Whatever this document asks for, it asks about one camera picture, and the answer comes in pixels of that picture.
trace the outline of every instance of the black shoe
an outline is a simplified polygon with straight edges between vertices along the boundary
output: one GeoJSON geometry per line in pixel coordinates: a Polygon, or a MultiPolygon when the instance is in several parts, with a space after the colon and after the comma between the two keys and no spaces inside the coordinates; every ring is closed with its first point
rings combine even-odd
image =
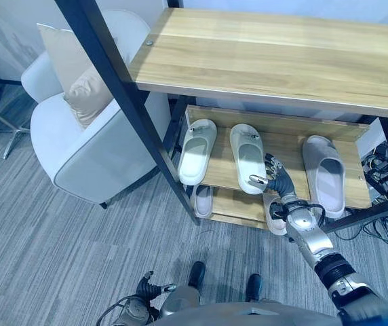
{"type": "Polygon", "coordinates": [[[246,287],[246,302],[259,301],[262,283],[262,277],[259,274],[250,275],[246,287]]]}
{"type": "Polygon", "coordinates": [[[188,286],[196,288],[199,292],[205,278],[206,266],[202,261],[196,261],[189,273],[188,286]]]}

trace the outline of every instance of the metal shelf leg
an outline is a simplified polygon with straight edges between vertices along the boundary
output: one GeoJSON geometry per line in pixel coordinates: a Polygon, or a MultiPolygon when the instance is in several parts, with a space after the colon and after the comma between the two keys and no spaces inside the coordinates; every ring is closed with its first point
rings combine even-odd
{"type": "Polygon", "coordinates": [[[146,97],[132,80],[95,0],[55,1],[170,187],[193,222],[199,225],[176,168],[144,107],[146,97]]]}

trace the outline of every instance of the slide sandal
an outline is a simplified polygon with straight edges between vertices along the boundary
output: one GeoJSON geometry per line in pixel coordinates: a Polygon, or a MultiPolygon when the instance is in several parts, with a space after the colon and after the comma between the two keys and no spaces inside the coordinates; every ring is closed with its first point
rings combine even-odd
{"type": "Polygon", "coordinates": [[[284,236],[286,231],[286,222],[282,219],[273,219],[270,214],[271,204],[281,204],[280,196],[277,194],[264,193],[263,194],[263,206],[265,207],[266,222],[268,230],[276,236],[284,236]]]}
{"type": "Polygon", "coordinates": [[[241,189],[250,195],[263,193],[265,186],[250,180],[250,175],[267,177],[262,139],[257,130],[247,124],[237,124],[230,132],[230,145],[241,189]]]}
{"type": "Polygon", "coordinates": [[[213,189],[210,185],[195,185],[191,195],[191,204],[194,207],[195,216],[207,219],[212,214],[213,189]]]}
{"type": "Polygon", "coordinates": [[[215,123],[208,119],[194,121],[183,141],[178,174],[185,185],[198,185],[205,177],[210,152],[216,138],[215,123]]]}
{"type": "Polygon", "coordinates": [[[345,167],[332,141],[310,136],[303,144],[303,160],[311,201],[321,204],[326,216],[338,219],[345,210],[345,167]]]}

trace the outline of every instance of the gray carpet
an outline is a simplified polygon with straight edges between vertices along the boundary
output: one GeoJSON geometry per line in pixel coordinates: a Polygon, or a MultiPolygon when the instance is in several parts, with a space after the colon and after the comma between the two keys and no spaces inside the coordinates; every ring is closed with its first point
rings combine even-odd
{"type": "MultiPolygon", "coordinates": [[[[34,106],[15,86],[0,101],[0,110],[18,123],[34,106]]],[[[285,238],[208,220],[194,226],[160,174],[120,193],[104,211],[56,189],[29,136],[3,161],[8,139],[0,133],[0,325],[93,325],[107,306],[133,293],[147,270],[155,271],[154,283],[183,284],[199,259],[207,266],[203,304],[242,300],[257,272],[264,297],[335,314],[285,238]]],[[[351,242],[332,235],[332,241],[388,300],[388,246],[364,234],[351,242]]]]}

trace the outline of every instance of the gray slipper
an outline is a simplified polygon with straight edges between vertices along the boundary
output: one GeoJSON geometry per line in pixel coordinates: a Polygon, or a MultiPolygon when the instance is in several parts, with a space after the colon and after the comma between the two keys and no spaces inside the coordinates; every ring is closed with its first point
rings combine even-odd
{"type": "Polygon", "coordinates": [[[194,207],[195,216],[207,219],[212,214],[213,189],[209,185],[195,185],[191,195],[191,204],[194,207]]]}
{"type": "Polygon", "coordinates": [[[345,209],[345,166],[332,141],[310,136],[303,145],[303,160],[311,201],[325,208],[326,216],[338,219],[345,209]]]}

